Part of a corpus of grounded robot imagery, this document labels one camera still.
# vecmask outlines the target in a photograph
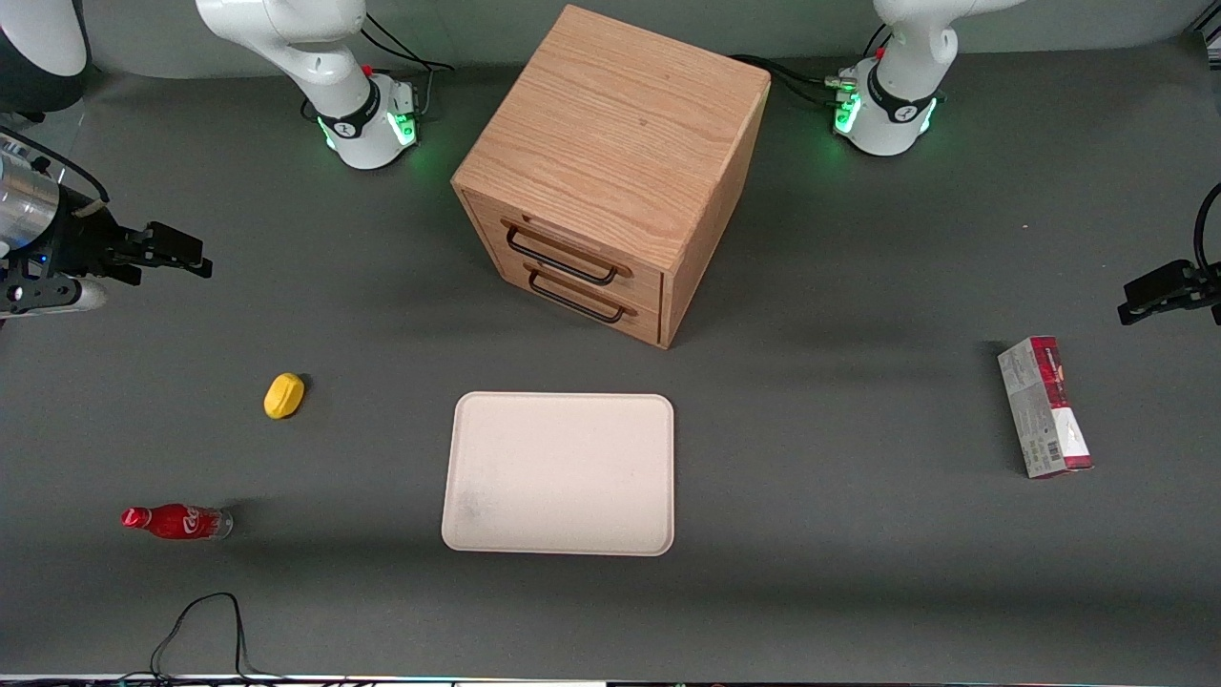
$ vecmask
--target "red bottle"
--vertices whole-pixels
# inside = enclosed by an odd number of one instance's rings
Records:
[[[233,519],[221,509],[166,504],[127,509],[123,527],[148,530],[161,539],[223,539],[233,531]]]

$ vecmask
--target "drawer handle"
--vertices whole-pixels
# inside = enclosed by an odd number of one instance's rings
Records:
[[[509,243],[509,248],[513,248],[514,250],[521,253],[527,257],[534,257],[545,265],[556,267],[559,271],[575,276],[576,278],[580,278],[582,281],[589,281],[590,283],[593,283],[596,286],[606,286],[607,283],[610,283],[610,279],[614,278],[614,275],[619,273],[619,267],[610,267],[610,271],[608,271],[606,276],[593,276],[592,273],[581,271],[576,267],[568,266],[554,257],[548,257],[547,255],[543,255],[538,250],[532,250],[513,240],[513,237],[515,237],[518,233],[519,233],[518,227],[509,226],[509,233],[505,234],[504,237],[504,239]]]
[[[535,293],[542,295],[543,298],[548,298],[551,300],[554,300],[554,301],[559,303],[560,305],[569,306],[569,308],[571,308],[571,309],[581,312],[582,315],[589,315],[589,316],[591,316],[591,317],[601,321],[602,323],[614,323],[614,322],[619,321],[620,318],[623,318],[623,312],[625,311],[625,309],[624,309],[623,305],[619,305],[619,308],[615,310],[615,312],[613,315],[604,315],[604,314],[602,314],[602,312],[600,312],[600,311],[597,311],[597,310],[595,310],[592,308],[586,308],[585,305],[578,303],[576,300],[573,300],[573,299],[569,299],[569,298],[564,298],[563,295],[560,295],[559,293],[556,293],[554,290],[547,290],[546,288],[543,288],[542,286],[538,286],[538,283],[536,283],[537,279],[538,279],[538,272],[535,271],[535,270],[530,270],[530,288]]]

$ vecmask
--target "wooden cabinet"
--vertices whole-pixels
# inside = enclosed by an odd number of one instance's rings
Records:
[[[453,187],[505,281],[667,349],[741,195],[768,87],[568,6]]]

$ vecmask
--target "cardboard box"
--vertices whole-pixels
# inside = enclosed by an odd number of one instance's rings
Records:
[[[1055,336],[1032,336],[996,359],[1022,442],[1026,473],[1045,478],[1094,467],[1065,394]]]

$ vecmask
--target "white tray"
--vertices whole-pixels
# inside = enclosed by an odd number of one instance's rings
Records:
[[[441,537],[459,552],[664,554],[674,542],[673,406],[630,394],[463,397]]]

